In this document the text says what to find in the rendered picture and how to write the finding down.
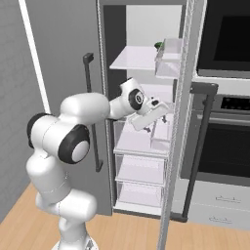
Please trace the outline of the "clear fridge door bin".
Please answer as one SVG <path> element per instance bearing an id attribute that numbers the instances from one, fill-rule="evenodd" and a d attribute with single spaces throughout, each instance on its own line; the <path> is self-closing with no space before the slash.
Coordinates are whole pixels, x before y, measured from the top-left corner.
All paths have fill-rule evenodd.
<path id="1" fill-rule="evenodd" d="M 153 142 L 169 143 L 171 141 L 171 123 L 162 120 L 156 121 L 153 125 L 151 140 Z"/>
<path id="2" fill-rule="evenodd" d="M 155 76 L 178 79 L 181 65 L 181 38 L 164 39 L 155 57 Z"/>

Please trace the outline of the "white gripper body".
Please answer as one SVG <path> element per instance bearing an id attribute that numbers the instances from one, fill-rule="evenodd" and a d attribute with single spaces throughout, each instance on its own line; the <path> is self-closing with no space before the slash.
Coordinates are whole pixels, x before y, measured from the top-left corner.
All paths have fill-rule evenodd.
<path id="1" fill-rule="evenodd" d="M 133 125 L 136 131 L 143 130 L 145 127 L 166 115 L 170 111 L 169 105 L 159 103 L 153 106 L 146 114 L 135 114 L 129 118 L 129 122 Z"/>

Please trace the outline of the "grey fridge body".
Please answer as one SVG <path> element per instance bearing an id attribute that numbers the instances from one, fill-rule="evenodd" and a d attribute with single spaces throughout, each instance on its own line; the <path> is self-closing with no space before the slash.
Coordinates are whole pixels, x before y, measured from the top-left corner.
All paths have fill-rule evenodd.
<path id="1" fill-rule="evenodd" d="M 121 94 L 120 84 L 129 78 L 136 79 L 146 95 L 157 98 L 167 104 L 174 102 L 174 90 L 178 79 L 159 78 L 155 70 L 110 69 L 109 66 L 126 46 L 154 47 L 156 42 L 168 38 L 181 38 L 186 12 L 185 0 L 97 0 L 99 35 L 101 46 L 102 81 L 104 93 L 114 99 Z M 171 139 L 173 115 L 166 115 L 171 123 Z M 115 212 L 158 217 L 163 206 L 164 185 L 168 156 L 165 160 L 164 183 L 162 186 L 162 203 L 160 207 L 123 203 L 117 200 L 117 182 L 114 153 L 114 123 L 106 123 L 108 141 L 109 169 L 112 171 L 113 210 Z"/>

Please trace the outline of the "grey open fridge door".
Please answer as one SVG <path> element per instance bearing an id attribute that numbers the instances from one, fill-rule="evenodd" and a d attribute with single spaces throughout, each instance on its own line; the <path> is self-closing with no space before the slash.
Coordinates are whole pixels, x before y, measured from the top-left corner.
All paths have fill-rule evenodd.
<path id="1" fill-rule="evenodd" d="M 179 163 L 182 159 L 184 135 L 188 126 L 189 91 L 196 64 L 202 15 L 206 4 L 207 0 L 187 0 L 181 68 L 176 90 L 171 148 L 168 156 L 163 207 L 161 209 L 156 250 L 165 250 L 175 182 L 178 176 Z"/>

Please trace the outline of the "white drawer front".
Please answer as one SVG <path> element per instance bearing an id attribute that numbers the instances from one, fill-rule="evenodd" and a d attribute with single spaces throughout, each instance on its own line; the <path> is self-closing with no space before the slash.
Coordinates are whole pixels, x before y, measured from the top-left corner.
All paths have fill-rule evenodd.
<path id="1" fill-rule="evenodd" d="M 209 221 L 208 218 L 213 216 L 217 218 L 228 218 L 232 221 L 232 224 L 227 225 Z M 203 225 L 250 230 L 250 212 L 243 210 L 191 203 L 187 220 L 192 223 Z"/>
<path id="2" fill-rule="evenodd" d="M 235 197 L 240 199 L 241 203 L 216 200 L 215 197 L 220 195 L 223 197 Z M 191 203 L 250 211 L 250 187 L 196 181 Z"/>

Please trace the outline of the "clear fridge drawer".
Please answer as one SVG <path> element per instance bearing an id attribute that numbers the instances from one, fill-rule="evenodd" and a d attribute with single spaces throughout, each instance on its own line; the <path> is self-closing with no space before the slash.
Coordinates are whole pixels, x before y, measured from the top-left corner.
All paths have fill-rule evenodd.
<path id="1" fill-rule="evenodd" d="M 117 200 L 123 203 L 160 207 L 162 203 L 162 187 L 117 182 Z"/>
<path id="2" fill-rule="evenodd" d="M 164 183 L 165 160 L 136 155 L 116 155 L 116 178 L 162 186 Z"/>

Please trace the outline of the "black microwave oven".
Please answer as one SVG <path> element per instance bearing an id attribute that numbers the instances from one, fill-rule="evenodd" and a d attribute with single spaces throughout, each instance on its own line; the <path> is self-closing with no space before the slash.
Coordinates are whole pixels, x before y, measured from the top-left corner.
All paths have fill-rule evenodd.
<path id="1" fill-rule="evenodd" d="M 207 0 L 196 70 L 250 79 L 250 0 Z"/>

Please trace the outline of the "grey closed fridge door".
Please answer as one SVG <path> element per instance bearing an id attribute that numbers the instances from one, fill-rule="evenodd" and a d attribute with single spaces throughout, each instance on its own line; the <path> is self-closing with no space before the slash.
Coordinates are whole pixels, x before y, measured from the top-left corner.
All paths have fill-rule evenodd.
<path id="1" fill-rule="evenodd" d="M 91 86 L 103 90 L 96 0 L 25 0 L 50 111 L 58 115 L 62 101 L 85 93 L 83 57 L 92 53 Z M 112 213 L 105 123 L 96 125 L 96 143 L 80 163 L 66 165 L 73 188 L 93 194 L 98 212 Z"/>

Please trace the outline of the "white fridge shelf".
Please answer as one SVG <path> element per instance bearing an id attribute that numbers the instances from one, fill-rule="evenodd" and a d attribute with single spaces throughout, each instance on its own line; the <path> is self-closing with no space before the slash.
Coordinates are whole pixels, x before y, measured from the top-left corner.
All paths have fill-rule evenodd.
<path id="1" fill-rule="evenodd" d="M 126 46 L 109 68 L 155 70 L 156 55 L 154 47 Z"/>
<path id="2" fill-rule="evenodd" d="M 169 143 L 153 142 L 151 133 L 136 131 L 128 121 L 114 123 L 114 150 L 118 154 L 131 154 L 146 157 L 166 158 L 170 150 Z"/>

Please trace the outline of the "black wall oven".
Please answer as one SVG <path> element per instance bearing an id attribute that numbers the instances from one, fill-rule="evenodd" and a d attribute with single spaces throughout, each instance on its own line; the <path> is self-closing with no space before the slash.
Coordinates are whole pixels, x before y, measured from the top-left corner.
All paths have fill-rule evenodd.
<path id="1" fill-rule="evenodd" d="M 210 116 L 250 120 L 250 96 L 217 95 Z M 196 179 L 250 187 L 250 126 L 208 123 Z"/>

